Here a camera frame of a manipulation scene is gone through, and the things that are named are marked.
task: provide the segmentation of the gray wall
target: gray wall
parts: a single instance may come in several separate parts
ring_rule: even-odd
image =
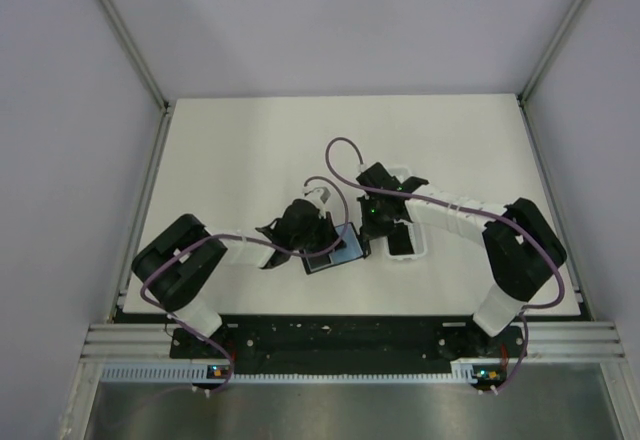
[[[158,112],[93,0],[0,0],[0,436],[54,438]]]
[[[640,380],[640,0],[592,0],[531,103],[597,313]]]
[[[517,92],[570,0],[115,0],[167,95]]]

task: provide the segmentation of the white tabletop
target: white tabletop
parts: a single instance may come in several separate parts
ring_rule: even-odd
[[[513,95],[185,99],[176,105],[140,248],[183,213],[211,232],[252,234],[301,195],[307,177],[328,174],[324,150],[336,136],[354,140],[368,165],[407,165],[443,190],[487,202],[526,197],[551,218]],[[354,177],[354,153],[346,145],[334,151],[336,168]],[[359,227],[361,192],[344,192]],[[329,208],[341,222],[337,195]],[[486,252],[434,228],[426,238],[429,253],[415,261],[389,260],[376,241],[366,260],[313,275],[294,258],[269,271],[219,267],[202,295],[220,313],[473,313],[493,283]],[[561,272],[565,300],[531,314],[579,313],[569,274]],[[124,311],[157,311],[139,297],[140,285],[132,276]],[[556,293],[551,279],[532,303]]]

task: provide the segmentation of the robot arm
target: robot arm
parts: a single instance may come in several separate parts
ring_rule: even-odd
[[[171,265],[149,287],[165,311],[209,337],[222,325],[222,319],[210,303],[201,298],[200,291],[215,268],[250,265],[271,269],[289,260],[289,254],[268,246],[268,242],[288,251],[305,253],[330,247],[338,240],[338,234],[325,207],[329,196],[329,190],[322,187],[295,199],[282,217],[256,229],[266,237],[264,245],[247,242],[237,232],[209,232],[194,215],[182,215],[136,256],[133,273],[144,282],[180,252],[212,233],[238,237],[238,240],[215,238],[203,243]],[[341,241],[336,249],[342,246]]]
[[[387,236],[398,221],[404,220],[448,230],[487,250],[496,283],[474,313],[473,320],[490,337],[511,323],[552,272],[533,246],[515,230],[499,221],[466,213],[463,207],[490,212],[517,223],[543,247],[556,266],[567,258],[560,241],[530,200],[520,198],[509,205],[489,204],[444,192],[421,178],[411,177],[400,183],[380,163],[362,172],[357,181],[365,187],[414,193],[439,201],[436,204],[367,194],[358,199],[363,212],[363,237]]]

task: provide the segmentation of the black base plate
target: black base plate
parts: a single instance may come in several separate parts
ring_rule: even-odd
[[[361,315],[223,315],[222,320],[212,338],[234,356],[236,373],[308,375],[448,373],[449,360],[438,345],[443,324],[470,322],[469,317]],[[517,357],[520,336],[518,327],[508,327],[495,341]],[[182,329],[173,338],[178,342],[172,343],[171,358],[222,358]],[[486,357],[500,358],[500,349]]]

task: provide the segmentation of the metal floor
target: metal floor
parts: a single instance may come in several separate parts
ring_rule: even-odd
[[[466,385],[238,385],[206,400],[102,384],[86,440],[621,439],[600,368],[526,365],[499,397]]]

